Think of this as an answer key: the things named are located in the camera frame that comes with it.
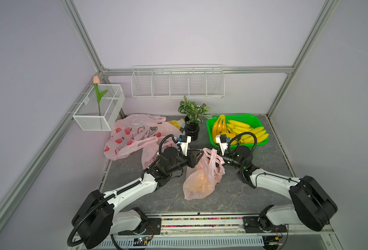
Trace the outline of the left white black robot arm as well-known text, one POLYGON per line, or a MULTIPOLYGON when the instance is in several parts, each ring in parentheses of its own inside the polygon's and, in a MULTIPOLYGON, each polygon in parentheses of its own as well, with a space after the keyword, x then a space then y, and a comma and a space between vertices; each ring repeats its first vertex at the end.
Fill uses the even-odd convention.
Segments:
POLYGON ((117 189, 105 193, 95 190, 83 202, 72 219, 73 229, 67 245, 84 244, 92 249, 108 236, 121 232, 142 234, 147 229, 147 215, 138 207, 127 212, 122 209, 134 201, 155 192, 174 178, 174 172, 194 168, 204 155, 203 150, 190 150, 190 137, 167 135, 159 145, 156 160, 141 176, 117 189))

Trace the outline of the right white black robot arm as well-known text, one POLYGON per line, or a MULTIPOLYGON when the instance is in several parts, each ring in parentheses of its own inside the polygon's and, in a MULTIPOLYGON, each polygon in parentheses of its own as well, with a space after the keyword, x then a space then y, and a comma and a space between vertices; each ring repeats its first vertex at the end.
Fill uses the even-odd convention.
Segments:
POLYGON ((257 167, 252 162, 255 146, 237 145, 231 150, 231 143, 238 138, 230 139, 223 134, 215 137, 219 155, 226 164, 238 168, 239 180, 253 189, 264 188, 291 200, 288 205, 267 206, 258 217, 245 218, 247 230, 271 232, 279 226, 294 224, 319 232, 330 223, 338 207, 313 177, 287 177, 257 167))

